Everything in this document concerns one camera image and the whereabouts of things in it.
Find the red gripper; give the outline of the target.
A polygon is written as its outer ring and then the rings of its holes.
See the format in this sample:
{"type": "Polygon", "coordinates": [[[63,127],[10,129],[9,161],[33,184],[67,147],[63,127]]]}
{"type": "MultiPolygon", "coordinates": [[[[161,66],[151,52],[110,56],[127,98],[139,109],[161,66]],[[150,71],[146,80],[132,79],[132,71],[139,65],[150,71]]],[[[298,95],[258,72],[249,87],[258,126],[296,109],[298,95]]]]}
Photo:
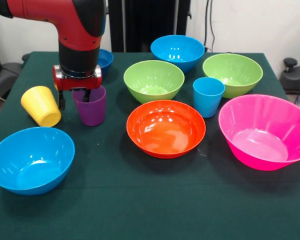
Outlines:
{"type": "Polygon", "coordinates": [[[66,100],[63,91],[71,91],[75,89],[84,89],[82,101],[88,103],[92,89],[97,89],[102,83],[102,70],[99,65],[93,75],[89,77],[77,78],[64,74],[60,65],[52,67],[52,76],[55,89],[58,91],[58,108],[64,111],[66,108],[66,100]]]}

